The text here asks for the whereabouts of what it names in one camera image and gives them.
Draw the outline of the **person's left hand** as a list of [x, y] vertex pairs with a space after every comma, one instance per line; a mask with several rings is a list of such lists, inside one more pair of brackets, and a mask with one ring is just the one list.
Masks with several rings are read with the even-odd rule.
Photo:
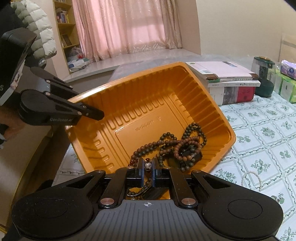
[[16, 110], [12, 110], [5, 106], [1, 106], [1, 124], [8, 126], [4, 132], [5, 140], [9, 140], [16, 136], [26, 125], [20, 119]]

